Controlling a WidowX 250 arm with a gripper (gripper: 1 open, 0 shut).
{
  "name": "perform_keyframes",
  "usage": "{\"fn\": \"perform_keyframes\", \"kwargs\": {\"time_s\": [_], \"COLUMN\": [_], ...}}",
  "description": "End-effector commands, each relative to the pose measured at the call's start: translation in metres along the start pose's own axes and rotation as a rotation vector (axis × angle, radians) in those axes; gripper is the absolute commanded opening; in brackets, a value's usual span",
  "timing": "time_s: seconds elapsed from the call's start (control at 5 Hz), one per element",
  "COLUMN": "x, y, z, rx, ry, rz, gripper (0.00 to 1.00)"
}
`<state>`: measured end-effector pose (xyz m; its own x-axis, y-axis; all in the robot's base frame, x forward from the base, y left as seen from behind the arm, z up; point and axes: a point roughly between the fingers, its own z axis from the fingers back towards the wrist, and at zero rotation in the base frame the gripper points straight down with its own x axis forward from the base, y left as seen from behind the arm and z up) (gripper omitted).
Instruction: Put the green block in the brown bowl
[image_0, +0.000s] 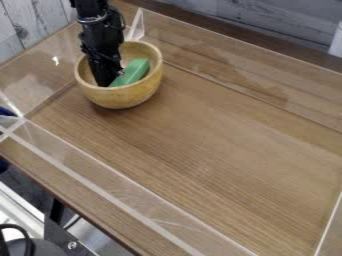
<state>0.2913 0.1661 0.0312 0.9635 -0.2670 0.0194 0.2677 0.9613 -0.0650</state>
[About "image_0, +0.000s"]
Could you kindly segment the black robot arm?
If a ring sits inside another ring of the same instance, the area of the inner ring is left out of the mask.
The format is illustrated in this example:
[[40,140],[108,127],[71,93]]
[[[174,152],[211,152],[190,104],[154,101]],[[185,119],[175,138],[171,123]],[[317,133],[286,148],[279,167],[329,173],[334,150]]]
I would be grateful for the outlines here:
[[86,54],[95,81],[108,87],[123,71],[119,47],[124,42],[124,17],[108,0],[70,0],[76,9],[80,48]]

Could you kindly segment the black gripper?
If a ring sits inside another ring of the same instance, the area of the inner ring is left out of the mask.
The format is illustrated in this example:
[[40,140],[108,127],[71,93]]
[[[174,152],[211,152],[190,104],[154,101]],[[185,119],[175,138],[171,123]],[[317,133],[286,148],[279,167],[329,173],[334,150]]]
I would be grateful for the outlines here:
[[99,86],[108,87],[122,74],[119,47],[124,42],[126,21],[120,13],[78,16],[83,31],[79,35],[82,50]]

